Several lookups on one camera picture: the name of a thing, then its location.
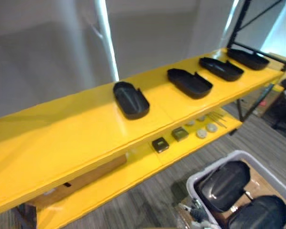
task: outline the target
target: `black plastic cover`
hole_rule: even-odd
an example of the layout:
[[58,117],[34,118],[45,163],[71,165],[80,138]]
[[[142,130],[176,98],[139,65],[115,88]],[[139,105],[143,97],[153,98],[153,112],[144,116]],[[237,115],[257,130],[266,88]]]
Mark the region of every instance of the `black plastic cover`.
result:
[[269,64],[269,60],[256,53],[251,54],[238,49],[228,49],[227,55],[253,70],[262,70]]
[[242,69],[231,64],[229,61],[224,63],[216,59],[204,57],[200,58],[199,64],[211,73],[227,81],[238,80],[244,73]]
[[181,91],[194,99],[199,99],[211,91],[213,85],[195,73],[190,74],[186,70],[172,68],[167,71],[168,79],[174,83]]
[[131,83],[118,82],[113,87],[113,93],[117,104],[128,119],[138,119],[149,111],[149,103],[140,91]]
[[242,161],[231,161],[196,183],[195,190],[209,209],[224,212],[244,194],[249,181],[248,165]]
[[286,205],[277,196],[261,196],[233,214],[228,229],[281,229],[286,224]]

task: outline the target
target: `yellow shelf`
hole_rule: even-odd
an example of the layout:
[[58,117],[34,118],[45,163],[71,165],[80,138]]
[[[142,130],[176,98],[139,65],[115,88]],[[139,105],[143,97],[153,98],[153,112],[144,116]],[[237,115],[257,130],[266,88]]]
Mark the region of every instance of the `yellow shelf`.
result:
[[207,138],[199,139],[196,137],[197,129],[205,129],[206,124],[212,122],[212,120],[206,118],[203,122],[196,121],[194,126],[184,126],[189,132],[189,136],[180,142],[174,140],[170,131],[165,133],[163,137],[170,146],[169,149],[160,154],[153,149],[150,142],[130,150],[127,153],[126,165],[80,189],[62,201],[47,208],[38,209],[37,228],[56,229],[65,226],[175,161],[241,125],[241,122],[234,119],[223,109],[218,109],[217,112],[224,115],[223,118],[226,122],[219,121],[227,128],[216,124],[218,127],[217,132],[208,133]]
[[[226,82],[198,66],[200,57],[210,55],[125,79],[140,87],[151,105],[149,114],[138,120],[124,118],[113,83],[0,118],[0,213],[282,75],[272,69],[253,71],[232,60],[245,73]],[[198,71],[214,85],[210,94],[199,100],[187,97],[167,80],[170,68]]]

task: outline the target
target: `white wall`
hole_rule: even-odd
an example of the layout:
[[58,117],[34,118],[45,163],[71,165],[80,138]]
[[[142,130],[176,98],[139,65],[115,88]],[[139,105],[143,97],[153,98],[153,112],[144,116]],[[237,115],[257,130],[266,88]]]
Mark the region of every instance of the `white wall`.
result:
[[268,34],[262,50],[286,57],[286,5]]
[[[271,1],[253,1],[258,3],[248,17]],[[106,2],[119,76],[125,78],[218,49],[234,1]],[[95,23],[92,0],[0,0],[0,116],[110,82],[102,43],[91,31]],[[249,45],[272,27],[267,17],[261,23],[246,36]]]

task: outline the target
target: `cardboard box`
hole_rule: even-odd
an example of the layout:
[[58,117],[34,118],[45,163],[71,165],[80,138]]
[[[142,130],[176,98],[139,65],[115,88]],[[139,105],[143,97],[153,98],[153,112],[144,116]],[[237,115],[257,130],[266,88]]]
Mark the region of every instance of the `cardboard box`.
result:
[[28,201],[27,204],[38,206],[41,208],[49,206],[71,195],[75,191],[92,183],[98,178],[108,174],[109,172],[113,171],[117,167],[125,164],[126,161],[127,161],[126,155],[119,156],[113,159],[112,161],[106,164],[103,164],[88,173],[85,173],[63,185],[60,185],[56,188],[51,189],[50,191]]
[[250,193],[251,198],[257,198],[265,195],[276,195],[280,197],[286,204],[286,200],[281,194],[276,191],[259,173],[245,160],[244,161],[250,168],[250,182],[245,186],[245,191]]

